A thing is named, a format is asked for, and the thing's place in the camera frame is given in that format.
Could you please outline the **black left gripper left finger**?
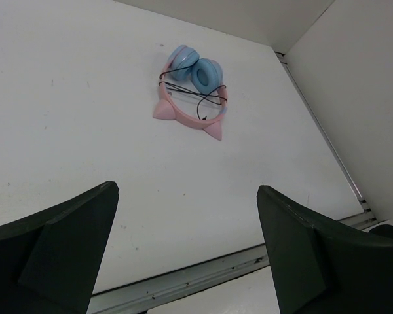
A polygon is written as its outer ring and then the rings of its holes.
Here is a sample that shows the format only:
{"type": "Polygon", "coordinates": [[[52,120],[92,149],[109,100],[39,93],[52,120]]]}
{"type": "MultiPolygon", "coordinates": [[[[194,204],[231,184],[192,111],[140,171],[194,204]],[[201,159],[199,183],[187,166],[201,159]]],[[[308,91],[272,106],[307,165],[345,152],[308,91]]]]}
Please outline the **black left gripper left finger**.
{"type": "Polygon", "coordinates": [[[0,313],[86,313],[118,201],[106,181],[0,226],[0,313]]]}

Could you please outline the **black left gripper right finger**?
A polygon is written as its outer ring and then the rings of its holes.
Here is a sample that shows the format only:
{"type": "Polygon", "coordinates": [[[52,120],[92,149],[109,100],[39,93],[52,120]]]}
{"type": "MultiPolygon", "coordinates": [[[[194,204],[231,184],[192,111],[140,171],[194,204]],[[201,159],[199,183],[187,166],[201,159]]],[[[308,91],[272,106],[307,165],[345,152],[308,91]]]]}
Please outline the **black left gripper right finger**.
{"type": "Polygon", "coordinates": [[[259,219],[281,313],[393,313],[393,239],[261,186],[259,219]]]}

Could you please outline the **pink and blue cat-ear headphones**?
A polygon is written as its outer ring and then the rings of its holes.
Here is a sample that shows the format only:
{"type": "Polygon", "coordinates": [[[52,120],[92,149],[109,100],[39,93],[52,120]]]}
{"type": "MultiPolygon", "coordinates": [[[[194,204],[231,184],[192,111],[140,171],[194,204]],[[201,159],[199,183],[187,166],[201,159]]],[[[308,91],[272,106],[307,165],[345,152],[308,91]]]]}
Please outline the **pink and blue cat-ear headphones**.
{"type": "Polygon", "coordinates": [[[202,130],[218,141],[222,140],[221,122],[227,111],[229,97],[223,82],[223,70],[218,62],[201,58],[189,46],[177,47],[159,75],[158,93],[159,101],[153,110],[154,119],[175,120],[189,128],[202,130]],[[195,117],[185,113],[174,103],[173,92],[200,98],[195,117]],[[211,119],[201,117],[200,104],[204,101],[220,108],[217,116],[211,119]]]}

